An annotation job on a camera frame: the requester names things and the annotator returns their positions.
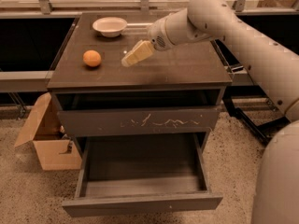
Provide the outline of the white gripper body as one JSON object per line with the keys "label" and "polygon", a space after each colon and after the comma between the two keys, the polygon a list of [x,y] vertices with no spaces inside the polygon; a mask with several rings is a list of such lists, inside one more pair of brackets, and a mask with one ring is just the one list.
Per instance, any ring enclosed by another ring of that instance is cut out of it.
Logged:
{"label": "white gripper body", "polygon": [[173,47],[166,33],[166,18],[161,18],[148,28],[148,40],[158,51],[166,51]]}

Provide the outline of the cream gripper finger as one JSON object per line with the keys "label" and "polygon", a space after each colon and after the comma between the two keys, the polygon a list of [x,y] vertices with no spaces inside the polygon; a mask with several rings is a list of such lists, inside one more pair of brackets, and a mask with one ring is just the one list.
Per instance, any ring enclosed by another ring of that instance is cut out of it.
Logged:
{"label": "cream gripper finger", "polygon": [[121,64],[130,67],[148,59],[154,53],[154,47],[149,41],[138,41],[134,47],[122,58]]}
{"label": "cream gripper finger", "polygon": [[148,44],[146,40],[138,41],[133,48],[125,55],[126,59],[143,60],[148,57]]}

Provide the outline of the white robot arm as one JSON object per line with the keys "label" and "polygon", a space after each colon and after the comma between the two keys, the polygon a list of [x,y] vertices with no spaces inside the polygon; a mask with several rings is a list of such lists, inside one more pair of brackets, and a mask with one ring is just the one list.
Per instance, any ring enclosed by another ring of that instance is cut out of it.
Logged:
{"label": "white robot arm", "polygon": [[154,51],[219,39],[245,66],[290,122],[267,145],[256,182],[251,224],[299,224],[299,56],[240,20],[225,0],[190,0],[148,28],[121,63],[139,63]]}

